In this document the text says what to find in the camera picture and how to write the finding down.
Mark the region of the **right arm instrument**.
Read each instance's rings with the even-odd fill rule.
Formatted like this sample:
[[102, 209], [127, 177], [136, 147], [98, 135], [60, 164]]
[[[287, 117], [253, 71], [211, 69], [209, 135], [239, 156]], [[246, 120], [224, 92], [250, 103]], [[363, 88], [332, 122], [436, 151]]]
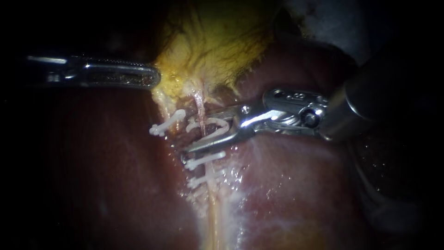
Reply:
[[235, 142], [248, 140], [263, 132], [306, 135], [332, 141], [322, 132], [326, 125], [330, 99], [326, 96], [288, 88], [272, 88], [259, 99], [236, 108], [233, 121]]

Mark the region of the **left arm instrument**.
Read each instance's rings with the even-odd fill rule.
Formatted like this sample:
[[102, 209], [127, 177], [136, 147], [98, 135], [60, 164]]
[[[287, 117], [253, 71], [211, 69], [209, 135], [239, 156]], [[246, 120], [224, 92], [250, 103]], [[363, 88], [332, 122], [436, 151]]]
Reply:
[[31, 86], [86, 86], [86, 63], [80, 56], [27, 56], [26, 82]]

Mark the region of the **left arm instrument jaw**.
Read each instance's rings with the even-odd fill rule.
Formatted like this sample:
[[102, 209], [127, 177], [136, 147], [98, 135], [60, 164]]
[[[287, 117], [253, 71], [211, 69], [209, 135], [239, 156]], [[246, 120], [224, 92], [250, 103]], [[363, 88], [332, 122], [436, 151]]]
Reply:
[[84, 64], [86, 85], [150, 90], [161, 80], [161, 74], [152, 66], [132, 62], [90, 60]]

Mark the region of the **right arm instrument jaw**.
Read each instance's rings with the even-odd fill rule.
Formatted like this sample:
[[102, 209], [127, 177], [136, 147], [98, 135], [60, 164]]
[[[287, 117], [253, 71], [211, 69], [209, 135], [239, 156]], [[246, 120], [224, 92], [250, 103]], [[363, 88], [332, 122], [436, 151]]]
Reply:
[[244, 133], [229, 130], [227, 133], [212, 138], [192, 142], [180, 152], [181, 161], [188, 161], [203, 157], [205, 154], [219, 152], [244, 140]]
[[227, 122], [232, 122], [239, 119], [244, 114], [241, 111], [241, 106], [227, 106], [206, 112], [206, 118], [216, 118]]

